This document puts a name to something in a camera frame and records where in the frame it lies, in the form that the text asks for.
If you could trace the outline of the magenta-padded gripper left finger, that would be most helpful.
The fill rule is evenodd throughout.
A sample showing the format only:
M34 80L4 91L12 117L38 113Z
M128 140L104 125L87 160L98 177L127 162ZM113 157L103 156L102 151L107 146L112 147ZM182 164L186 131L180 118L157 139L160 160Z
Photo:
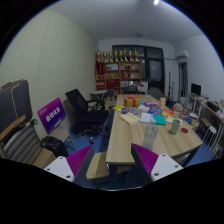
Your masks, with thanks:
M87 180L86 173L93 156L94 146L89 145L68 157L57 157L45 168L45 171L82 186Z

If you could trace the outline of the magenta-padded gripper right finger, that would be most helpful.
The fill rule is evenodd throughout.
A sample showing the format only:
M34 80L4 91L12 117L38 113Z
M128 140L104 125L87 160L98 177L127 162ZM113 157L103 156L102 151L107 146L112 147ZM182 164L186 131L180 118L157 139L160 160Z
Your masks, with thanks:
M182 169L182 166L167 154L158 155L134 143L131 144L131 154L142 185L150 184Z

